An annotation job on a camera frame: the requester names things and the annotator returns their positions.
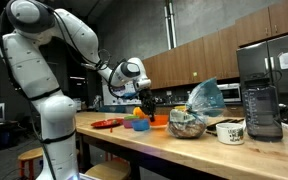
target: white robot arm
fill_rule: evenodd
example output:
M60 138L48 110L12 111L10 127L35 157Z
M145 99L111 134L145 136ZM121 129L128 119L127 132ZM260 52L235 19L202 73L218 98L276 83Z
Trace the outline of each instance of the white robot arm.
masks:
M7 19L15 30L2 35ZM85 61L81 65L97 70L110 87L133 81L142 100L141 109L151 117L154 117L155 102L149 90L151 81L140 59L131 58L111 70L98 56L96 34L71 13L53 10L35 0L8 2L0 16L0 56L15 89L22 92L41 115L44 166L38 179L79 179L74 156L76 106L63 95L39 51L39 46L49 43L53 37L80 52Z

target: plastic bag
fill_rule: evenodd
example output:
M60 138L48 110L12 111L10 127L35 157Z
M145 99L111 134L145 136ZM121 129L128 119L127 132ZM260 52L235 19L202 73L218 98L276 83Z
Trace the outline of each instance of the plastic bag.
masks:
M208 79L196 86L185 106L185 111L170 111L167 131L176 138L198 138L206 129L208 116L218 116L225 108L216 79Z

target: wooden stool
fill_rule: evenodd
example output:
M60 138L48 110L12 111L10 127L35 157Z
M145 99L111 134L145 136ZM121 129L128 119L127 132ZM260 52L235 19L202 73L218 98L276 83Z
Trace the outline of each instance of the wooden stool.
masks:
M41 158L43 156L43 148L35 148L29 151L26 151L18 156L19 165L20 165L20 177L25 175L24 168L25 163L28 162L28 169L29 169L29 179L34 180L34 159Z
M125 180L130 173L131 167L128 164L113 160L100 163L85 174L103 180Z

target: red plate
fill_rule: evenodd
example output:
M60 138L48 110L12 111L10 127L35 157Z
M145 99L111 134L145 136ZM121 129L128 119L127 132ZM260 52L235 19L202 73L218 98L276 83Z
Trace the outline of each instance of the red plate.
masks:
M108 127L119 126L121 124L123 124L122 118L112 118L112 119L106 119L106 120L94 122L91 124L91 126L95 128L108 128Z

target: stainless steel refrigerator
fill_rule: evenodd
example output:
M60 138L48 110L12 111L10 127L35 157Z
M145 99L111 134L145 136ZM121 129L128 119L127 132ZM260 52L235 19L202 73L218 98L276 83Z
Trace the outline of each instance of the stainless steel refrigerator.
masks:
M288 35L238 49L237 59L242 89L248 75L267 74L279 103L288 105Z

